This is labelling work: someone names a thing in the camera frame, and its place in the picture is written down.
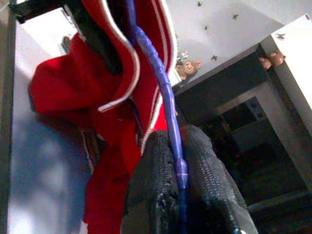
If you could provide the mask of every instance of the red fabric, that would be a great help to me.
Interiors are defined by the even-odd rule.
[[[151,39],[168,71],[173,44],[165,25],[166,16],[158,1],[152,4],[152,0],[136,0],[137,23]],[[138,67],[133,54],[116,36],[107,15],[102,12],[101,1],[82,2],[116,47],[123,74],[111,75],[101,58],[75,35],[69,55],[37,67],[30,95],[38,113],[63,117],[82,127],[92,126],[107,141],[107,148],[86,189],[84,222],[88,224],[89,234],[117,234],[127,183],[140,157],[136,124],[127,102],[104,113],[97,108],[122,97],[133,82]],[[159,96],[159,91],[156,91],[157,82],[148,61],[138,46],[135,49],[140,62],[140,78],[132,98],[146,131],[156,109],[157,98],[154,97]],[[167,129],[163,106],[154,127],[157,129]]]

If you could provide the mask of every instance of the blue cable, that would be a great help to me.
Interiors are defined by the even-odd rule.
[[[131,34],[129,40],[132,45],[138,43],[156,76],[157,83],[163,97],[165,117],[168,125],[169,140],[175,162],[175,174],[179,189],[179,216],[181,222],[181,232],[186,233],[186,186],[188,180],[187,164],[183,159],[181,136],[176,119],[175,96],[173,94],[168,75],[164,65],[160,60],[155,47],[144,31],[137,26],[136,8],[134,0],[127,0],[127,11]]]

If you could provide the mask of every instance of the small brown teddy bear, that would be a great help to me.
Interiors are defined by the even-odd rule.
[[[273,51],[269,55],[267,55],[267,58],[259,58],[259,61],[261,65],[265,68],[265,70],[268,70],[271,66],[277,67],[281,65],[286,56],[282,54],[280,51]]]
[[[179,62],[176,64],[175,69],[178,72],[181,80],[185,80],[187,77],[194,76],[198,69],[201,68],[201,62],[196,61],[187,61],[184,64]]]

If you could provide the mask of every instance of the toy bear figure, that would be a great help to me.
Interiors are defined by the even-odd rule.
[[[268,70],[271,66],[277,67],[281,65],[286,56],[282,54],[280,51],[273,51],[269,55],[267,55],[266,58],[259,58],[259,61],[261,65],[265,68],[265,70]]]
[[[190,76],[193,77],[200,68],[201,62],[198,60],[187,61],[185,63],[179,62],[175,66],[175,69],[178,72],[181,80],[186,80],[186,78],[190,78]]]

